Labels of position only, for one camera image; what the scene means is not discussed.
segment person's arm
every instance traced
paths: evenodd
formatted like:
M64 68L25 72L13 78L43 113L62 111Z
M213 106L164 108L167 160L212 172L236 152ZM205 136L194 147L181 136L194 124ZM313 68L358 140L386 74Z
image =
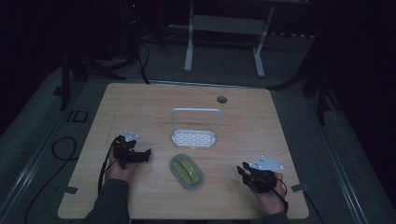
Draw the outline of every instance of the person's arm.
M127 224L129 223L128 191L129 181L137 163L122 169L109 154L109 165L105 173L106 182L100 191L91 212L84 218L84 224Z
M275 173L276 178L283 179L282 174ZM282 187L282 182L277 181L274 190L284 199L286 190ZM264 217L262 218L263 224L286 224L289 223L288 216L285 213L285 204L283 201L271 190L265 193L257 193L252 190L254 196L259 203Z

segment dark background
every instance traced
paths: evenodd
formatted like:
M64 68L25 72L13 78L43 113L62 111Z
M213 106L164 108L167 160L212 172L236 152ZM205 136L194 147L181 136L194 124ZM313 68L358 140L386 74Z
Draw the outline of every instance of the dark background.
M156 9L147 9L146 15L155 11L155 22L164 26L188 24L188 1L148 2ZM212 4L217 12L228 14L231 10L238 14L236 7L223 7L224 2ZM386 0L366 0L356 5L349 1L347 6L280 4L270 32L317 37L307 60L312 66L318 62L331 70L330 87L395 204L391 182L396 168L396 5ZM109 49L105 48L106 34L99 28L93 0L1 0L0 10L1 134L40 83L61 65L68 41L76 40L77 46L93 55L107 55Z

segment white plastic basket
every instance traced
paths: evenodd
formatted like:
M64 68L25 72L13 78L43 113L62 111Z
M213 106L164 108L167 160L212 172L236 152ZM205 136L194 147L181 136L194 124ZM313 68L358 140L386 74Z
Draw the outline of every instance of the white plastic basket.
M176 112L212 112L217 113L215 129L210 131L178 130L176 126ZM172 140L178 147L211 147L216 142L219 128L220 110L213 108L175 108L172 110Z

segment sleeve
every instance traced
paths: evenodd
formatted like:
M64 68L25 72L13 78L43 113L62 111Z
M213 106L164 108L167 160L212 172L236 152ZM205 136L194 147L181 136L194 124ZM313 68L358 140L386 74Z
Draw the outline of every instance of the sleeve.
M289 219L286 213L276 213L262 218L262 224L288 224Z
M95 201L91 212L84 218L84 224L127 224L129 223L127 182L108 179Z

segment gray floor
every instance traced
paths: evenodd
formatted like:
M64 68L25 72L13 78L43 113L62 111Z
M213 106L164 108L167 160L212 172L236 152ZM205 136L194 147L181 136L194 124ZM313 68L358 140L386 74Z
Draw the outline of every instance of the gray floor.
M197 41L198 45L194 48L192 71L185 73L183 67L186 47L175 44L177 41L185 40L184 35L179 35L175 42L172 40L175 39L169 39L164 48L156 43L146 42L149 48L147 74L152 83L172 81L266 88L295 75L313 39L269 36L262 52L266 73L264 78L256 76L252 52L246 46L230 48L220 45L221 48L214 48L199 45L200 41ZM142 55L147 55L144 48L141 51ZM128 77L126 82L142 83L134 66L118 73ZM60 98L52 96L60 80L60 70L49 76L0 140L0 147L7 151L7 154L0 158L1 202L9 202L7 196L15 184L18 184L19 177L23 179L23 176L20 176L23 168L30 164L30 159L37 151L43 149L42 160L36 165L37 171L33 173L30 187L22 189L22 197L16 199L15 203L10 203L15 206L7 207L10 214L7 218L8 223L23 223L29 202L63 166L64 162L56 160L50 150L57 139L65 136L74 137L77 141L75 155L78 155L91 128L106 85L113 81L92 75L87 83L73 82L72 102L61 112ZM330 104L332 110L325 114L326 126L319 125L314 115L317 99L303 97L300 93L303 85L304 83L300 82L283 91L272 91L272 95L297 174L301 183L309 187L307 194L324 223L396 223L395 210L379 185L343 112L334 109ZM88 111L87 122L66 122L70 110ZM67 157L73 144L64 140L56 147L59 154ZM75 164L75 161L67 163L39 194L30 210L28 223L79 223L79 220L63 220L57 216L64 188ZM292 220L291 223L319 223L312 204L307 204L309 217ZM0 214L7 209L2 207ZM148 220L146 223L182 221ZM209 223L230 222L210 220ZM260 221L251 220L251 223L259 224Z

